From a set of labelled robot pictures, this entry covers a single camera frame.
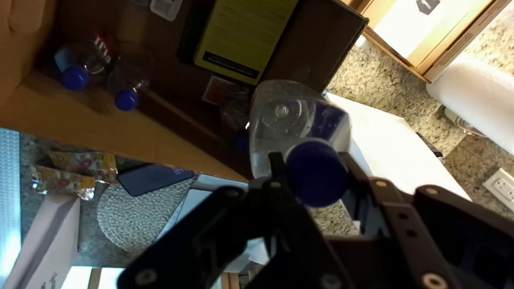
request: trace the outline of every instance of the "blue bottle cap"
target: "blue bottle cap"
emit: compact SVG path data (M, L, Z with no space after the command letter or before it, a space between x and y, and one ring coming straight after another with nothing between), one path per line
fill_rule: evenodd
M325 143L296 145L285 159L290 193L308 207L325 207L346 190L348 174L337 153Z
M115 95L115 108L118 108L120 111L131 111L137 106L137 94L133 90L120 90Z
M72 92L83 90L89 82L89 76L83 68L67 68L60 76L60 84Z

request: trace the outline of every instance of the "screw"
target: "screw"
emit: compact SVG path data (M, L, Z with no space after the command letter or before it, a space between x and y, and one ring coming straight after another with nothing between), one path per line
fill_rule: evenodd
M282 185L277 183L277 182L271 182L269 187L271 187L271 188L282 188Z
M150 270L150 269L142 270L134 277L134 283L137 286L149 286L149 285L152 285L155 281L157 281L157 273L154 270Z
M423 191L428 193L428 195L433 195L433 196L438 195L438 191L435 188L425 188Z
M382 180L374 182L374 185L380 187L380 188L386 188L386 183Z
M422 275L422 285L427 289L447 289L446 280L443 280L441 277L433 275L433 273Z
M321 286L322 286L322 289L340 289L341 283L340 283L338 277L335 277L335 275L322 275Z

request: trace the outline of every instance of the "wooden shelf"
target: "wooden shelf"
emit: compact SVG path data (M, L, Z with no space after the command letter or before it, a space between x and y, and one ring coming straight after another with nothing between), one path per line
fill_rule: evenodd
M28 74L0 108L0 126L145 163L243 180L240 174L150 118L141 113L117 111L107 94L70 94L39 73ZM210 138L208 134L202 135L207 130L197 129L194 132L198 132L198 138L203 138L205 143L219 142Z

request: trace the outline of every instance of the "plastic bottle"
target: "plastic bottle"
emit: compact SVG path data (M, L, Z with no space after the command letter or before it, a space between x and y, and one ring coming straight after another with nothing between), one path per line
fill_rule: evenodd
M133 111L141 92L147 89L152 71L152 55L142 49L123 45L109 76L107 90L115 97L115 108Z
M255 179L269 177L268 155L284 156L300 142L322 140L333 151L348 150L346 113L327 105L319 94L290 81L261 82L250 110L250 164Z
M346 171L337 153L349 146L349 119L319 94L290 81L261 82L250 110L253 179L269 177L269 153L280 153L292 195L324 207L345 193Z
M54 63L59 71L59 82L72 92L101 85L112 65L112 52L107 41L99 34L89 44L65 44L56 55Z

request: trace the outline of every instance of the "label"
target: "label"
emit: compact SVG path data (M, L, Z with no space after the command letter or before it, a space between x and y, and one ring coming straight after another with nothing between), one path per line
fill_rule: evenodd
M213 77L210 77L210 81L205 87L202 102L218 106L223 100L224 92L234 85L235 84L213 76Z
M112 53L102 36L94 36L92 50L104 66L110 65Z
M216 0L194 65L258 84L296 0Z

